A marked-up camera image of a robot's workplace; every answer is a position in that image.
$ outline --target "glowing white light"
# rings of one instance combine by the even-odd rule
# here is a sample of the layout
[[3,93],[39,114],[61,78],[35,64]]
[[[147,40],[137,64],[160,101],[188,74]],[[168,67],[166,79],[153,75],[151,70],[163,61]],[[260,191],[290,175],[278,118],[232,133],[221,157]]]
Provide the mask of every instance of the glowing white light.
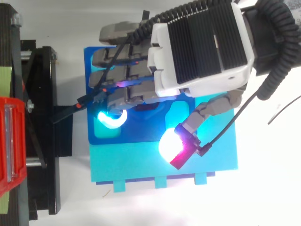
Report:
[[100,112],[97,116],[98,120],[109,129],[116,129],[122,126],[127,120],[127,111],[123,110],[122,115],[118,119],[112,119],[110,116]]
[[183,142],[174,128],[165,131],[159,142],[160,155],[167,162],[171,162],[183,150]]

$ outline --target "blue tray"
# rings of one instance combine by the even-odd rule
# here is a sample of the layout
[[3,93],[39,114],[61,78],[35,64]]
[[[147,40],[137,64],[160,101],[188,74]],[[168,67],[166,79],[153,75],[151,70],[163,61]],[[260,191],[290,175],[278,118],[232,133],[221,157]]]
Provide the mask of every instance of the blue tray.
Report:
[[[86,88],[92,66],[93,53],[101,47],[84,50]],[[126,182],[154,180],[156,188],[167,186],[167,179],[195,178],[195,184],[206,184],[207,173],[238,168],[235,126],[233,125],[204,156],[193,155],[177,170],[158,152],[158,142],[168,128],[183,122],[195,106],[213,96],[190,98],[179,96],[175,101],[160,103],[156,110],[128,111],[126,123],[118,129],[107,129],[90,113],[88,108],[88,136],[91,156],[91,178],[97,184],[114,184],[115,192],[125,191]],[[210,117],[198,130],[202,144],[211,141],[231,120],[234,111]]]

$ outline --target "black coiled cable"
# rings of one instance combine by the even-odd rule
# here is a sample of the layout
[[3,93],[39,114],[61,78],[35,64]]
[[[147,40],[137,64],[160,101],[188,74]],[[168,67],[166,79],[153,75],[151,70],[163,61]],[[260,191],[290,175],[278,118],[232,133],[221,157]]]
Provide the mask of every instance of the black coiled cable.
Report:
[[154,24],[168,23],[174,19],[186,16],[191,13],[207,9],[221,3],[232,2],[231,0],[196,0],[181,6],[172,8],[161,14],[154,16],[142,24],[133,34],[131,42],[135,45],[150,37]]
[[299,27],[288,6],[280,0],[258,0],[255,8],[265,15],[284,38],[278,63],[259,87],[257,97],[268,100],[295,64],[300,51]]

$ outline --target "screw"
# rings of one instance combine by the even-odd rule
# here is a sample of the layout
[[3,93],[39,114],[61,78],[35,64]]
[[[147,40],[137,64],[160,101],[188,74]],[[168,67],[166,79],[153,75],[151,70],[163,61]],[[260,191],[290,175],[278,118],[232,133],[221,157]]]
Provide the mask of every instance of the screw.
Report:
[[51,58],[52,58],[52,60],[57,60],[57,53],[56,52],[52,52]]
[[23,18],[22,15],[19,13],[15,13],[11,18],[11,25],[17,28],[22,27],[23,25]]
[[34,109],[34,103],[32,103],[32,100],[28,100],[27,101],[27,111],[29,113],[31,113],[33,109]]

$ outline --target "red plastic container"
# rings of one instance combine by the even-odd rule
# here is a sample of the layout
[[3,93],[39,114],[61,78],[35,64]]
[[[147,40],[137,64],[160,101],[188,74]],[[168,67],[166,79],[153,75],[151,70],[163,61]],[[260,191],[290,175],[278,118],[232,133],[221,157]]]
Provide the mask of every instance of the red plastic container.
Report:
[[0,197],[26,176],[25,104],[0,97]]

